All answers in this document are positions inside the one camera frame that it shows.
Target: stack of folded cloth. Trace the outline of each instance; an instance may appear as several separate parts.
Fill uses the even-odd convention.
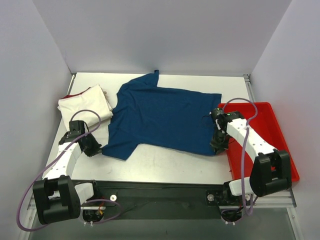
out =
[[[67,95],[60,99],[58,101],[58,109],[61,111],[62,119],[67,130],[69,130],[71,117],[79,110],[88,109],[95,111],[100,116],[101,121],[108,120],[113,116],[112,108],[107,100],[107,93],[102,90],[99,84],[79,94]],[[97,116],[88,111],[78,113],[73,120],[83,120],[88,127],[99,122]]]

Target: tabletop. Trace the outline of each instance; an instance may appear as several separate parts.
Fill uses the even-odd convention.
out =
[[[107,92],[107,99],[114,108],[118,102],[117,92],[122,84],[142,75],[79,72],[70,86],[70,94],[78,94],[99,84]],[[249,99],[243,77],[160,74],[158,87],[221,93],[222,103],[232,98]],[[108,142],[109,123],[108,120],[104,121],[93,134],[102,146]],[[47,164],[57,156],[58,142],[66,131],[61,121]],[[186,184],[223,184],[232,180],[225,153],[217,156],[203,156],[148,144],[138,145],[126,161],[101,154],[87,157],[83,153],[76,162],[71,178],[73,180]]]

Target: dark blue t-shirt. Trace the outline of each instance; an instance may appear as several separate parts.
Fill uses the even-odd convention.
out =
[[[102,154],[126,160],[138,144],[150,144],[213,156],[213,122],[204,116],[221,94],[157,87],[158,79],[155,71],[122,85]]]

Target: red plastic bin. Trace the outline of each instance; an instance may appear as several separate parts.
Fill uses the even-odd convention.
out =
[[[258,115],[250,121],[250,126],[270,145],[276,147],[278,150],[286,150],[289,155],[289,149],[286,144],[285,138],[279,127],[275,113],[268,102],[255,102],[258,109]],[[251,103],[229,103],[224,111],[226,113],[239,111],[246,119],[252,117],[255,114],[255,109]],[[228,161],[231,169],[232,179],[241,178],[241,151],[242,147],[236,141],[230,140],[229,149],[226,151]],[[249,155],[245,154],[244,160],[244,176],[249,177],[253,167],[253,162]],[[291,161],[291,178],[292,182],[299,181],[300,177],[297,172],[295,163],[290,155]]]

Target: white wall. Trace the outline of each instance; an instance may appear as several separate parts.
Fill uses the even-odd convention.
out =
[[[318,240],[320,198],[320,1],[293,0],[252,75],[276,113],[300,174],[293,192],[306,240]]]
[[[72,72],[242,76],[291,0],[33,2]]]
[[[14,240],[18,202],[47,162],[71,74],[31,0],[0,2],[0,36],[0,238]]]

